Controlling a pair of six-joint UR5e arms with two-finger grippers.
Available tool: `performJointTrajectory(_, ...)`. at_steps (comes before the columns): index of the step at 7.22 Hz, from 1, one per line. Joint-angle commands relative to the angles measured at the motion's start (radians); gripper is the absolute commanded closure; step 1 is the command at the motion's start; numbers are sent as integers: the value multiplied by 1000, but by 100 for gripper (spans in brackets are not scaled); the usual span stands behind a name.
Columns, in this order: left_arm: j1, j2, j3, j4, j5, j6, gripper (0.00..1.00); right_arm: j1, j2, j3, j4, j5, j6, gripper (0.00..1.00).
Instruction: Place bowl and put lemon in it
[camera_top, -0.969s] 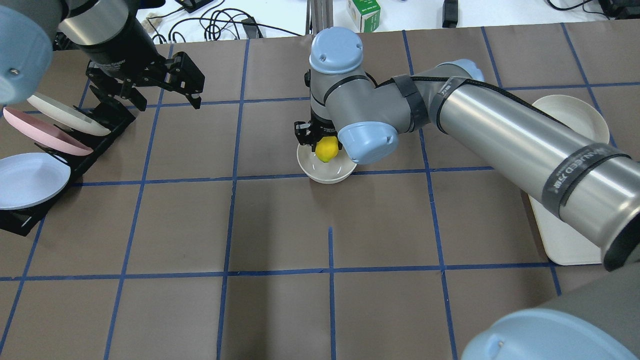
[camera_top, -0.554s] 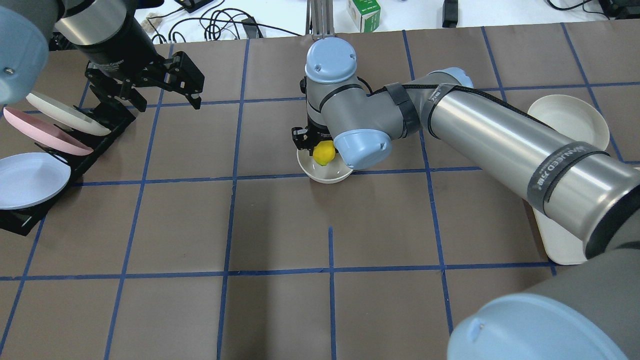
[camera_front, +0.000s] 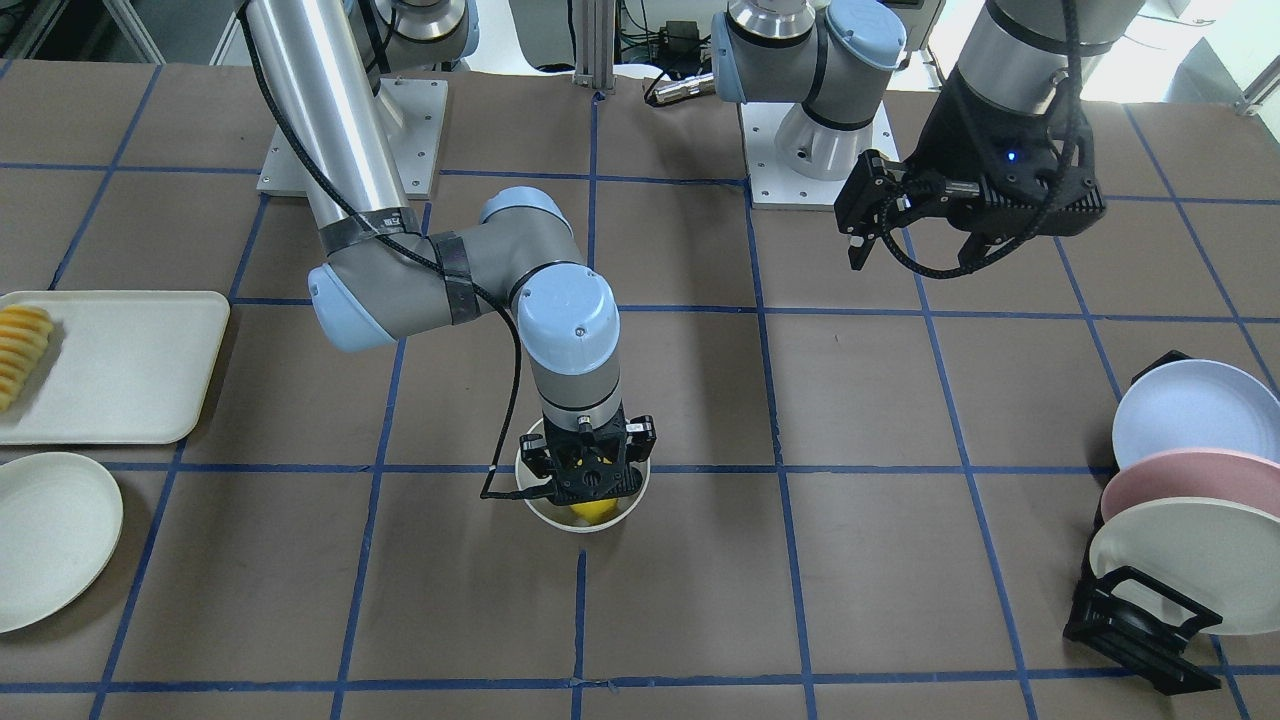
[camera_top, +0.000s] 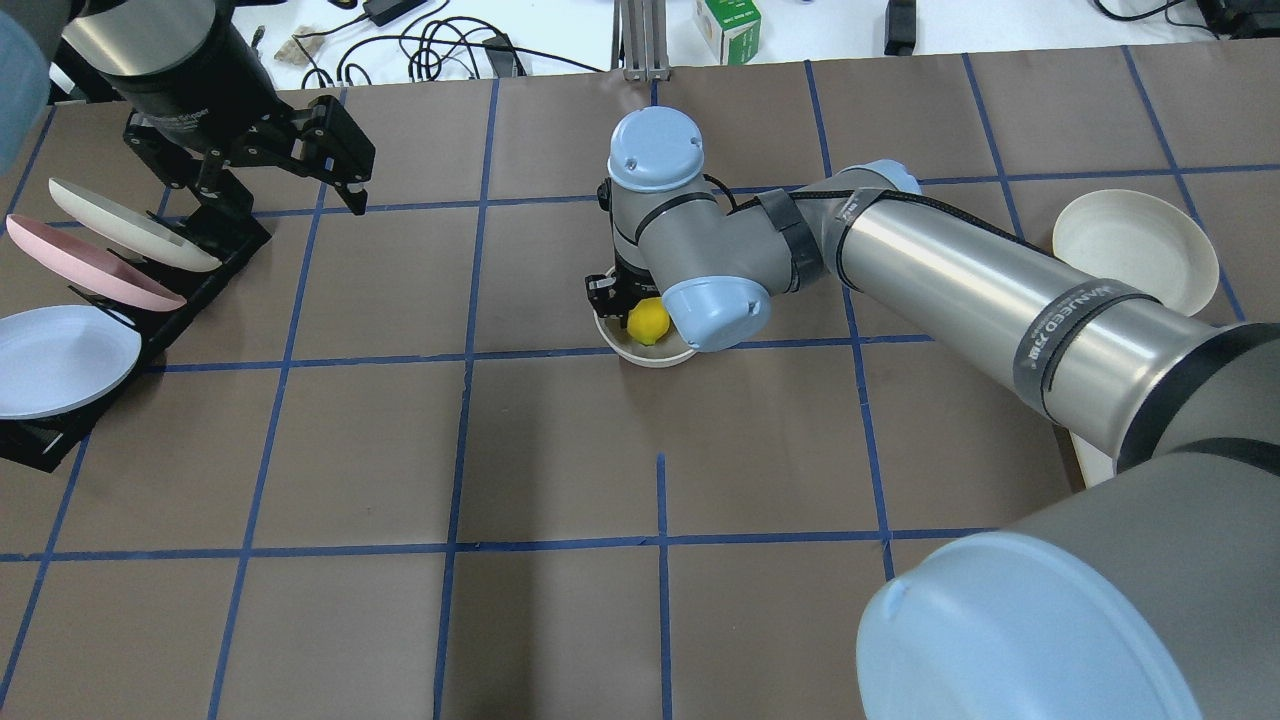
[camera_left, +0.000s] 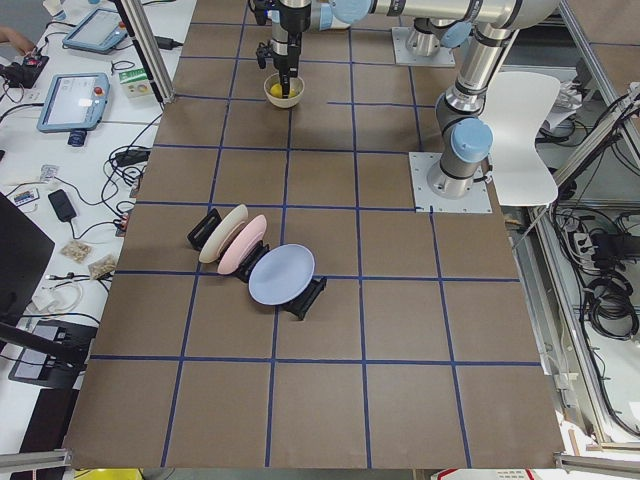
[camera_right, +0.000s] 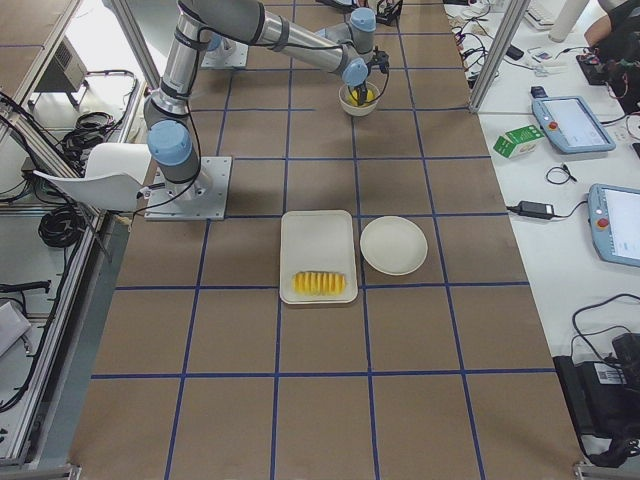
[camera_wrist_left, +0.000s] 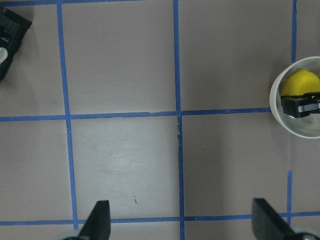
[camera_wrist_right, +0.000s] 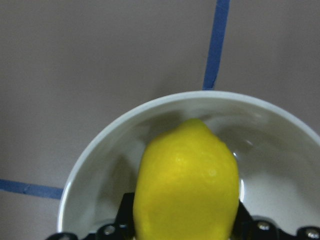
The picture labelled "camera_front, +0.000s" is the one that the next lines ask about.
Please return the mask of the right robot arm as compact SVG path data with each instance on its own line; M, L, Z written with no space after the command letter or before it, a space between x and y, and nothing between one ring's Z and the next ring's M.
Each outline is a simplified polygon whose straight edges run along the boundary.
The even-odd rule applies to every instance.
M494 313L513 378L530 372L541 400L541 429L518 442L538 484L481 496L567 507L640 495L655 423L625 414L613 290L552 197L511 187L475 225L424 233L343 4L244 1L237 15L259 91L308 176L325 260L307 288L326 338L358 352Z

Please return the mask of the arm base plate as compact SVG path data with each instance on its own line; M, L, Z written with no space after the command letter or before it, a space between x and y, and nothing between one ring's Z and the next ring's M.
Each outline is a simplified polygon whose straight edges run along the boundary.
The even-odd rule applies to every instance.
M406 197L429 200L445 119L448 83L443 79L381 78L374 99ZM302 199L310 176L275 129L259 174L257 191Z
M819 124L800 104L741 104L739 113L756 208L829 211L863 152L899 159L884 106L852 131Z

